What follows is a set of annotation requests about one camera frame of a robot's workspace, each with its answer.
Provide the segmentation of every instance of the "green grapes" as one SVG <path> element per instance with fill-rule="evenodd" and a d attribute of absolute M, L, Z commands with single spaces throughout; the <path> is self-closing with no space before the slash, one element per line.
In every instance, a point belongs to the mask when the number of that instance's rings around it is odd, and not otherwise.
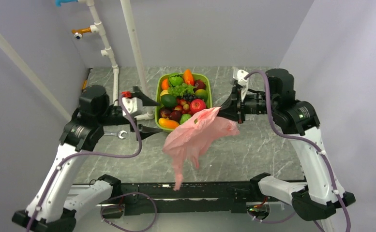
<path fill-rule="evenodd" d="M 194 94 L 194 87 L 192 85 L 187 85 L 186 83 L 183 83 L 179 86 L 168 88 L 168 94 L 171 94 L 175 97 L 182 97 L 184 93 Z"/>

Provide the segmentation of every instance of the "table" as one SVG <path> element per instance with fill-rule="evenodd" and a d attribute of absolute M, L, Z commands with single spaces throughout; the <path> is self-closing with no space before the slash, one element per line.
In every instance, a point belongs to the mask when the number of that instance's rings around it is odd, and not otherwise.
<path fill-rule="evenodd" d="M 268 70 L 267 67 L 238 67 L 249 72 L 255 69 Z M 155 96 L 157 82 L 167 73 L 183 72 L 207 76 L 211 83 L 213 106 L 220 106 L 229 96 L 232 85 L 232 67 L 147 67 L 147 81 L 150 97 Z M 113 90 L 112 68 L 91 70 L 88 85 L 103 85 L 110 98 Z M 132 90 L 139 85 L 136 67 L 120 68 L 120 91 Z M 260 75 L 250 79 L 250 88 L 263 90 Z M 145 126 L 156 127 L 154 120 L 140 121 Z M 196 170 L 190 161 L 183 169 L 184 181 L 233 181 L 249 180 L 257 174 L 267 172 L 283 180 L 301 180 L 303 174 L 296 152 L 290 142 L 273 133 L 266 115 L 246 116 L 244 124 L 238 124 L 240 135 L 221 138 L 214 143 L 206 155 L 199 159 L 200 168 Z M 105 127 L 105 131 L 126 130 L 129 125 Z M 90 156 L 79 171 L 75 183 L 89 183 L 103 174 L 112 175 L 122 182 L 173 182 L 174 172 L 170 156 L 162 152 L 166 136 L 163 132 L 155 134 L 142 144 L 142 152 L 132 159 L 115 159 Z M 136 152 L 138 143 L 134 133 L 126 135 L 125 140 L 113 136 L 103 136 L 95 151 L 129 155 Z"/>

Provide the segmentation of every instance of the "green basket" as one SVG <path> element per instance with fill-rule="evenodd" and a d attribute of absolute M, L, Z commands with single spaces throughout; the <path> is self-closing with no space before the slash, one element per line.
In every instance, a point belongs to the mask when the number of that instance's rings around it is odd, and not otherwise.
<path fill-rule="evenodd" d="M 202 74 L 197 74 L 197 73 L 193 73 L 192 76 L 194 76 L 194 80 L 201 80 L 203 81 L 205 84 L 206 84 L 206 91 L 208 92 L 208 100 L 206 101 L 206 107 L 209 109 L 209 108 L 212 108 L 212 94 L 211 94 L 211 83 L 209 82 L 209 79 L 207 77 L 205 77 L 204 75 Z M 161 88 L 161 83 L 163 80 L 167 79 L 169 77 L 169 74 L 166 74 L 166 75 L 163 75 L 159 81 L 158 81 L 158 87 L 156 88 L 156 101 L 157 102 L 161 102 L 161 99 L 159 97 L 159 95 L 161 94 L 162 92 L 162 88 Z M 168 128 L 165 128 L 165 127 L 161 127 L 159 125 L 159 122 L 158 120 L 161 118 L 159 117 L 159 110 L 163 107 L 164 105 L 161 105 L 160 106 L 157 106 L 155 107 L 155 122 L 156 122 L 156 125 L 163 129 L 165 132 L 172 132 L 174 129 L 168 129 Z"/>

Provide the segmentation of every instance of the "apple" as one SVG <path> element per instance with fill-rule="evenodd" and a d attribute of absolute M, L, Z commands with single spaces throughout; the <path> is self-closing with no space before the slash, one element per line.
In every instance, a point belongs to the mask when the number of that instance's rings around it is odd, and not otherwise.
<path fill-rule="evenodd" d="M 189 105 L 188 105 L 188 104 L 183 105 L 182 108 L 183 108 L 183 110 L 186 111 L 186 112 L 189 111 Z"/>
<path fill-rule="evenodd" d="M 160 110 L 159 110 L 159 115 L 162 117 L 162 118 L 169 118 L 169 116 L 171 115 L 172 111 L 165 108 L 165 107 L 162 107 Z"/>
<path fill-rule="evenodd" d="M 182 113 L 180 111 L 174 111 L 169 116 L 169 119 L 179 122 L 180 117 L 182 116 Z"/>
<path fill-rule="evenodd" d="M 181 105 L 181 106 L 184 106 L 184 105 L 186 105 L 187 104 L 187 102 L 186 102 L 186 100 L 184 100 L 184 99 L 181 99 L 180 101 L 179 101 L 179 105 Z"/>
<path fill-rule="evenodd" d="M 196 99 L 191 102 L 191 104 L 189 105 L 189 109 L 191 109 L 191 112 L 195 114 L 201 110 L 206 109 L 206 104 L 203 100 Z"/>
<path fill-rule="evenodd" d="M 182 108 L 181 105 L 177 105 L 177 106 L 175 106 L 174 110 L 182 112 L 183 108 Z"/>
<path fill-rule="evenodd" d="M 206 84 L 203 83 L 203 81 L 201 81 L 201 80 L 196 80 L 195 81 L 194 92 L 196 92 L 198 89 L 204 89 L 204 90 L 206 90 Z"/>

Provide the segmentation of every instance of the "pink plastic bag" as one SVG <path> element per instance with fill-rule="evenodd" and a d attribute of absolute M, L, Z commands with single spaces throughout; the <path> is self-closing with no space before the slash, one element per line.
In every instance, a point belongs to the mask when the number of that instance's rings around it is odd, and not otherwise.
<path fill-rule="evenodd" d="M 220 107 L 214 107 L 194 114 L 166 138 L 162 151 L 173 159 L 174 190 L 179 190 L 182 184 L 182 169 L 186 159 L 190 159 L 198 169 L 199 156 L 206 153 L 214 140 L 239 134 L 236 122 L 217 117 L 219 109 Z"/>

